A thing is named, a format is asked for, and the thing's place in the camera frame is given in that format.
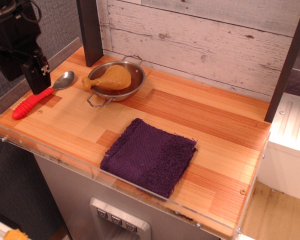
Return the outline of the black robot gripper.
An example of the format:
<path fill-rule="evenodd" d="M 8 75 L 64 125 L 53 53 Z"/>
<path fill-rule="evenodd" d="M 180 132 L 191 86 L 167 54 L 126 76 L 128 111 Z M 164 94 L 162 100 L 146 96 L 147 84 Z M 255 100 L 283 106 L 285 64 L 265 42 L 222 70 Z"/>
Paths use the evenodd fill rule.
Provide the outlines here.
<path fill-rule="evenodd" d="M 37 38 L 42 11 L 33 0 L 0 0 L 0 70 L 8 81 L 24 75 L 34 95 L 51 86 Z"/>

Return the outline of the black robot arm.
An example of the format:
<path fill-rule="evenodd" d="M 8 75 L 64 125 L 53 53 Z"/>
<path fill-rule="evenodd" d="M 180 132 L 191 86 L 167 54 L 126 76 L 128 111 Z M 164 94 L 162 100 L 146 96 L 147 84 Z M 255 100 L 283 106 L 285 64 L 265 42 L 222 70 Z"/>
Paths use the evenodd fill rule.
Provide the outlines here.
<path fill-rule="evenodd" d="M 50 66 L 37 43 L 42 11 L 33 0 L 0 0 L 0 71 L 24 76 L 34 95 L 50 87 Z"/>

